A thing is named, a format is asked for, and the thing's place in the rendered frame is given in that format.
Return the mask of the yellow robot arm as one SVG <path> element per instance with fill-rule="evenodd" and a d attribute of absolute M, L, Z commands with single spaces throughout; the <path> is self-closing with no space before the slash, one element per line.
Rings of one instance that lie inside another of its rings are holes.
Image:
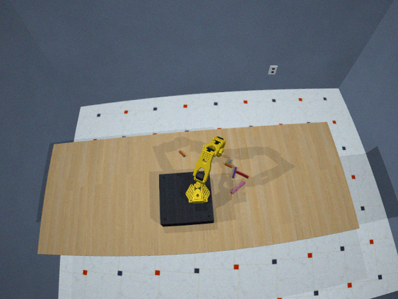
<path fill-rule="evenodd" d="M 196 184 L 191 184 L 186 192 L 189 203 L 192 203 L 192 200 L 204 200 L 204 202 L 207 202 L 210 191 L 207 189 L 205 183 L 211 171 L 211 162 L 213 157 L 217 156 L 220 149 L 224 148 L 224 146 L 225 140 L 219 136 L 215 136 L 212 141 L 206 144 L 202 149 L 200 158 L 196 162 L 193 173 Z M 205 174 L 198 172 L 200 168 L 204 169 Z"/>

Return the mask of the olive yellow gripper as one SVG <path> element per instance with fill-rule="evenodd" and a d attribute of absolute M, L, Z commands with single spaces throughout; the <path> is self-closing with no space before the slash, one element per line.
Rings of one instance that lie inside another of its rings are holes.
<path fill-rule="evenodd" d="M 220 156 L 222 156 L 223 149 L 224 149 L 224 148 L 220 149 L 219 153 L 217 154 L 217 157 L 220 157 Z"/>

